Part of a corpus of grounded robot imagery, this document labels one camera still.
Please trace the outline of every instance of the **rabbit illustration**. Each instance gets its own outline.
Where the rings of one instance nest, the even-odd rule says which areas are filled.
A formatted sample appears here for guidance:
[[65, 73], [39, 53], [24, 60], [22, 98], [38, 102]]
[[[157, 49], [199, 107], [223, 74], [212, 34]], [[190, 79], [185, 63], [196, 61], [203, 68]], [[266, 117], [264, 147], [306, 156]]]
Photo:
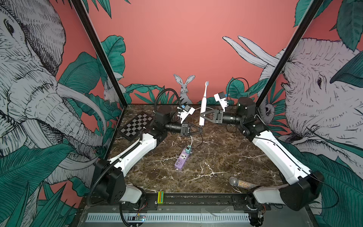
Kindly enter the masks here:
[[185, 84], [183, 83], [183, 80], [181, 79], [180, 76], [174, 74], [174, 77], [175, 77], [176, 82], [181, 85], [181, 89], [180, 89], [180, 101], [181, 101], [181, 103], [182, 104], [193, 104], [193, 102], [189, 99], [189, 97], [187, 95], [187, 93], [188, 93], [187, 85], [192, 80], [194, 80], [195, 75], [189, 76], [187, 81], [185, 82]]

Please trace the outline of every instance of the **purple power strip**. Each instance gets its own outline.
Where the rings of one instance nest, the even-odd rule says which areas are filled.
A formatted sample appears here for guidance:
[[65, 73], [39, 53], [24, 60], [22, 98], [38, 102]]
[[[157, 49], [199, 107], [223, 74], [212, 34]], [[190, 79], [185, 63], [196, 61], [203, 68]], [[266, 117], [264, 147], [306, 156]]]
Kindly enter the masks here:
[[177, 161], [175, 162], [174, 166], [177, 170], [181, 170], [185, 164], [185, 161], [188, 159], [190, 155], [191, 147], [184, 148], [181, 152], [180, 156], [178, 157]]

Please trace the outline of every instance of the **microphone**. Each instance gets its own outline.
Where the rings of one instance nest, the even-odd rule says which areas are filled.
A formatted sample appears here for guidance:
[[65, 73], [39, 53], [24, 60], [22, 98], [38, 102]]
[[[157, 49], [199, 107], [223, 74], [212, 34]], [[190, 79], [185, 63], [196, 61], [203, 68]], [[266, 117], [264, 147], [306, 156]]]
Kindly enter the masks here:
[[247, 189], [247, 190], [253, 189], [254, 187], [258, 186], [258, 185], [252, 184], [250, 182], [247, 182], [247, 181], [239, 180], [235, 177], [229, 178], [229, 184], [232, 186], [241, 187], [241, 188]]

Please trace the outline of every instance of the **microphone grille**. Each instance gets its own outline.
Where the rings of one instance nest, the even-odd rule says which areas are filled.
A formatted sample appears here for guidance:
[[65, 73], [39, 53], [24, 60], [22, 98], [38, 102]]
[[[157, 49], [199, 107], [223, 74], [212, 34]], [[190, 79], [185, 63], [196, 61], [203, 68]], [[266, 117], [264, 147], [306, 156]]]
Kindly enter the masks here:
[[238, 185], [238, 179], [235, 177], [230, 177], [229, 178], [229, 184], [232, 186], [237, 186]]

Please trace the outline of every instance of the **elephant eye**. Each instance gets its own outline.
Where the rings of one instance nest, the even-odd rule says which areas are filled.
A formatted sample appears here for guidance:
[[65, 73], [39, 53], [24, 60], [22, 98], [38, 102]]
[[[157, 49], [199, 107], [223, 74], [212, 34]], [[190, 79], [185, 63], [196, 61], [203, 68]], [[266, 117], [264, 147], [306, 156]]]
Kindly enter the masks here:
[[322, 82], [322, 79], [319, 77], [319, 79], [317, 80], [317, 84], [318, 84], [320, 89], [321, 89], [321, 82]]
[[11, 36], [13, 36], [13, 33], [14, 33], [14, 28], [13, 26], [11, 26], [11, 24], [9, 24], [9, 21], [8, 20], [4, 20], [4, 24], [7, 28], [7, 30], [10, 32]]

